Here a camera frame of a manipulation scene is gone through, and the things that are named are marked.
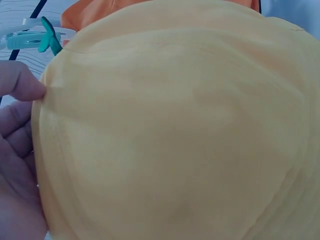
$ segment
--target light blue background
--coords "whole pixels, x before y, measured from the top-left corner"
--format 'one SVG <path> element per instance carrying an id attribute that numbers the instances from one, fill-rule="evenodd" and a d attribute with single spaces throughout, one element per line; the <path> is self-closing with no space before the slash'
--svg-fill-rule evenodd
<path id="1" fill-rule="evenodd" d="M 262 14 L 291 22 L 320 40 L 320 0 L 261 0 Z"/>

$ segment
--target finger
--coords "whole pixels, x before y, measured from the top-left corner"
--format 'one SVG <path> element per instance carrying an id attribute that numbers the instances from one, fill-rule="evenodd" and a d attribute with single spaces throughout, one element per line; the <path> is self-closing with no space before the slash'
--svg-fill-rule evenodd
<path id="1" fill-rule="evenodd" d="M 18 157 L 24 158 L 28 156 L 33 150 L 30 121 L 11 133 L 6 138 L 6 141 L 11 145 Z"/>
<path id="2" fill-rule="evenodd" d="M 35 162 L 35 154 L 34 152 L 30 153 L 28 156 L 24 158 L 24 162 L 28 166 L 30 173 L 35 179 L 35 182 L 38 184 L 37 180 L 37 172 L 36 172 L 36 162 Z"/>
<path id="3" fill-rule="evenodd" d="M 25 125 L 31 117 L 31 102 L 16 101 L 0 109 L 0 134 L 8 135 Z"/>
<path id="4" fill-rule="evenodd" d="M 33 101 L 44 96 L 46 87 L 19 61 L 0 61 L 0 96 L 11 95 L 20 101 Z"/>

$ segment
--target yellow fabric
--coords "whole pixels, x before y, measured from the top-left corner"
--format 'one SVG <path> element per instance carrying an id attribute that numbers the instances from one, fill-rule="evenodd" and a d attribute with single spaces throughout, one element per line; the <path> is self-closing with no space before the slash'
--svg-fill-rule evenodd
<path id="1" fill-rule="evenodd" d="M 181 3 L 91 24 L 43 73 L 52 238 L 319 240 L 320 42 L 239 4 Z"/>

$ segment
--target hand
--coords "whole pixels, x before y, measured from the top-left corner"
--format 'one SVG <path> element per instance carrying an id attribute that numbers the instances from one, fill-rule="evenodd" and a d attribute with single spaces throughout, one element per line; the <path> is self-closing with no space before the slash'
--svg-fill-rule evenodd
<path id="1" fill-rule="evenodd" d="M 26 65 L 0 61 L 0 96 L 19 100 L 0 109 L 0 240 L 43 240 L 47 233 L 30 125 L 30 101 L 45 92 Z"/>

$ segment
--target green plastic clip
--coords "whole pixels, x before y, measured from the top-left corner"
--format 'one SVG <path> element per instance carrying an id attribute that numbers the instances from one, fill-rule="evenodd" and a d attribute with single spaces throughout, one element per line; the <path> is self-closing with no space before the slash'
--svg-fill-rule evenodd
<path id="1" fill-rule="evenodd" d="M 63 49 L 56 37 L 56 31 L 46 17 L 41 17 L 41 22 L 46 29 L 46 34 L 43 36 L 40 42 L 38 51 L 40 53 L 44 53 L 48 48 L 51 48 L 51 51 L 56 56 Z"/>

